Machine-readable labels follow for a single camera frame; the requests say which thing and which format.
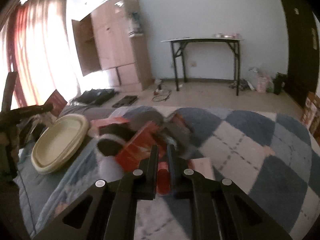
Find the small red cup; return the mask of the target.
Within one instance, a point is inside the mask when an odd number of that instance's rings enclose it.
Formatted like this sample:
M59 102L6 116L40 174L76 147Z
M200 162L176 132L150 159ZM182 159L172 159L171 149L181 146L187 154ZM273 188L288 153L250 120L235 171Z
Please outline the small red cup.
M170 172L167 162L161 161L157 171L157 193L161 196L167 195L171 190Z

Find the dark grey round felt mat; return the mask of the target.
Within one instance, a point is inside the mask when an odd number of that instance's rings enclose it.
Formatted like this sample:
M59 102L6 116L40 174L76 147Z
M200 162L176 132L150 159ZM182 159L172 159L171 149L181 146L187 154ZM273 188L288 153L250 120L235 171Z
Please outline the dark grey round felt mat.
M164 149L167 145L173 145L180 154L185 154L191 146L190 136L193 129L186 123L183 116L178 113L172 113L164 117L157 111L146 111L137 113L129 117L130 128L136 132L147 124L156 126L156 130L151 132L153 139L162 144Z

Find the black white round object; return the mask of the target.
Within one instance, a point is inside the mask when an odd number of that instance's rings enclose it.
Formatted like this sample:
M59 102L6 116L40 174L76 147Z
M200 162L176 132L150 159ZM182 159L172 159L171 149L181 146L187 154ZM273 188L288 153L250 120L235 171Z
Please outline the black white round object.
M128 125L114 125L98 138L97 149L104 156L116 156L135 135Z

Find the blue white checkered blanket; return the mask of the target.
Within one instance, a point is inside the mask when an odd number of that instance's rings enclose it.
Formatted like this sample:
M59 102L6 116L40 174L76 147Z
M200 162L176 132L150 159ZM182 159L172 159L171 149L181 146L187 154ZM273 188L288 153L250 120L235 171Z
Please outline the blue white checkered blanket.
M157 111L178 113L193 129L187 158L210 159L217 180L229 178L293 239L303 239L319 217L319 145L298 120L277 113L174 107L121 107L109 117ZM20 204L28 232L41 231L98 179L96 140L56 173L31 163L33 143L20 152Z

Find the red box with black side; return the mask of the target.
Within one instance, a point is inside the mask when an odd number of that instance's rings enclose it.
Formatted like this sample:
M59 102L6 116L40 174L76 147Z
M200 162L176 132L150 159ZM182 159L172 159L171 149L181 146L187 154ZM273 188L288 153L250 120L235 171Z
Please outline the red box with black side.
M130 121L122 116L104 118L90 121L90 128L87 135L97 138L106 133L106 130L114 125L128 125Z

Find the grey sofa cushion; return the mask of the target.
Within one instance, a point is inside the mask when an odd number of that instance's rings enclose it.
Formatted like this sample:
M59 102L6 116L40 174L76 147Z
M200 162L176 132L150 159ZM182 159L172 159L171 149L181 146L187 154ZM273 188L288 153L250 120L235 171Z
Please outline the grey sofa cushion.
M114 112L114 109L112 108L104 108L104 107L98 107L98 106L66 106L62 112L59 115L60 117L63 117L68 114L80 114L86 117L88 121L92 120L98 120L98 119L104 119L108 118L112 113Z

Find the small black tray on floor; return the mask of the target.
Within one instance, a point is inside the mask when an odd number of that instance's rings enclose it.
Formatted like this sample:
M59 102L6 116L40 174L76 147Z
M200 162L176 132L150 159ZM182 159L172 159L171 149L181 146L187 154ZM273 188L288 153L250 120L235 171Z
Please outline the small black tray on floor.
M138 96L136 95L127 95L119 100L117 103L112 105L113 108L120 108L125 106L131 106L134 102L138 100Z

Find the black open case on floor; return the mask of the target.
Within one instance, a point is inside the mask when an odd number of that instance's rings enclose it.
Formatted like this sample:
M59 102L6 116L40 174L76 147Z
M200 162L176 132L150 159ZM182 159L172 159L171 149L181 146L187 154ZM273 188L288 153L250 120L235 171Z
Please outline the black open case on floor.
M114 89L92 89L83 92L79 97L74 98L72 103L84 105L101 106L103 103L112 99L118 94Z

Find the red booklet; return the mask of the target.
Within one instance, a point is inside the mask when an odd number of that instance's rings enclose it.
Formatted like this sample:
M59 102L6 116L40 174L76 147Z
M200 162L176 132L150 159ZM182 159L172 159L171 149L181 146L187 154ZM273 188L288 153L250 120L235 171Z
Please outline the red booklet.
M58 117L67 105L67 103L68 102L65 100L65 98L56 89L53 91L53 93L50 95L50 97L44 104L51 104L53 109L50 112L53 116Z

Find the pink white plastic bag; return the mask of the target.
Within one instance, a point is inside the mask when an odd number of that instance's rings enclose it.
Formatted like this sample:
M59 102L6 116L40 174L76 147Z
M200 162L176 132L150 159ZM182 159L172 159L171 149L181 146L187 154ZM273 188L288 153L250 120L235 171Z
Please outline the pink white plastic bag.
M271 87L271 77L262 71L260 68L253 67L249 69L250 72L254 73L257 80L255 89L258 93L266 93Z

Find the dark green trash bin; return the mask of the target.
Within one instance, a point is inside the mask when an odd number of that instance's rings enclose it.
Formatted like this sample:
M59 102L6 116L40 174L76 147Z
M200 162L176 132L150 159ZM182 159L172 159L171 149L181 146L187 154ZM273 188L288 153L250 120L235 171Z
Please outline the dark green trash bin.
M273 93L279 95L285 82L287 80L287 75L282 73L277 73L276 77L273 79Z

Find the black folding table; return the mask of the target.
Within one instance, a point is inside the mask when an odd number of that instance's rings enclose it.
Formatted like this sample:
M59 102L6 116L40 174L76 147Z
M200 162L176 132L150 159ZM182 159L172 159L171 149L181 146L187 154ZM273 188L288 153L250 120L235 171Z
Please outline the black folding table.
M184 37L164 40L170 45L176 90L179 81L214 80L235 82L240 92L241 53L239 35L216 34L212 37Z

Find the wooden wardrobe cabinet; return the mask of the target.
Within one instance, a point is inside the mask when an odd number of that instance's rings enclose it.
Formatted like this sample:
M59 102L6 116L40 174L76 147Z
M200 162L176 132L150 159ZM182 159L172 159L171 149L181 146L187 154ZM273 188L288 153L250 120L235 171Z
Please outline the wooden wardrobe cabinet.
M108 0L83 19L72 20L81 74L121 92L139 92L153 83L146 38L129 37L128 18L138 0Z

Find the red sheer curtain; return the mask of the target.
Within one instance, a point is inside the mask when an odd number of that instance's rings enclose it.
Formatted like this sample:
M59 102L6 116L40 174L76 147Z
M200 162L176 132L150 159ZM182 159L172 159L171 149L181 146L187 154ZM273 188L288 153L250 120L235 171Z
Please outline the red sheer curtain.
M67 0L25 0L7 20L8 68L18 73L19 107L42 105L54 91L65 100L77 94L66 5Z

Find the items stacked on cabinet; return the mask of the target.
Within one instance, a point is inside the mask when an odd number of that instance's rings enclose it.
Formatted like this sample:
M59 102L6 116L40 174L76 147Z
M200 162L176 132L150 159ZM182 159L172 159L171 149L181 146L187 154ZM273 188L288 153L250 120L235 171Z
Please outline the items stacked on cabinet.
M129 37L136 37L144 34L140 15L136 11L131 12L128 18L128 34Z

